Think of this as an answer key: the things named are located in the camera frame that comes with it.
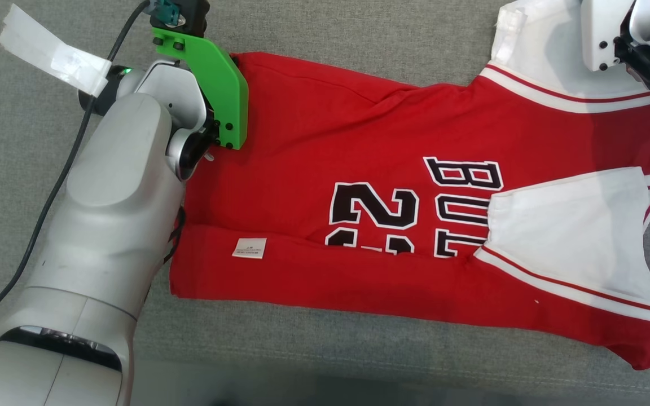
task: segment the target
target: white fabric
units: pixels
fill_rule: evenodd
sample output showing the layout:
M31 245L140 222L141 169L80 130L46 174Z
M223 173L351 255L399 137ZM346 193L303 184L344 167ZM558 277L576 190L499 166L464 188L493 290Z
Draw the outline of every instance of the white fabric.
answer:
M650 303L642 238L649 205L639 167L495 193L485 246L542 277Z
M622 64L605 72L586 68L581 53L580 6L580 0L519 0L503 6L491 50L493 63L535 85L578 98L607 99L647 92Z

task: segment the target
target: white sleeve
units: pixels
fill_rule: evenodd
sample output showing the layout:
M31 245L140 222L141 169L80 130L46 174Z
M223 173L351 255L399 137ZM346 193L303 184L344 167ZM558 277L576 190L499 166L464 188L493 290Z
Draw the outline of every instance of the white sleeve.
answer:
M650 321L649 207L639 167L496 193L490 234L475 256L549 293Z

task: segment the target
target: jersey hem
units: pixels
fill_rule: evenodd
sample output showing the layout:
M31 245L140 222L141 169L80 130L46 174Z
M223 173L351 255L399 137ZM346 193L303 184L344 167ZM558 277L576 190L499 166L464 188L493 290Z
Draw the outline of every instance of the jersey hem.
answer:
M509 258L503 252L489 246L487 242L475 252L475 258L493 265L521 282L527 283L544 292L551 293L552 295L570 299L604 311L621 314L622 316L650 321L650 302L648 301L622 293L586 288L575 283L568 283L539 275L518 264L516 260Z

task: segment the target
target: green bracket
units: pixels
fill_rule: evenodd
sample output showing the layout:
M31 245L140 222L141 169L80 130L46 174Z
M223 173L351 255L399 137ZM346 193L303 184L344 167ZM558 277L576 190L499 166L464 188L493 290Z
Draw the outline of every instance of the green bracket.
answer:
M249 90L230 55L206 38L160 28L152 31L162 40L157 52L187 62L219 121L220 144L240 149L247 138Z

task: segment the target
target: basketball jersey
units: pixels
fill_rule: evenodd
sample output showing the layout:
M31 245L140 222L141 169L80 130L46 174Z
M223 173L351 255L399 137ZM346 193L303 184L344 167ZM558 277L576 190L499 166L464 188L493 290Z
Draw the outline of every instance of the basketball jersey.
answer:
M649 368L650 94L583 66L579 5L501 8L467 87L239 55L248 139L188 183L172 293L531 329Z

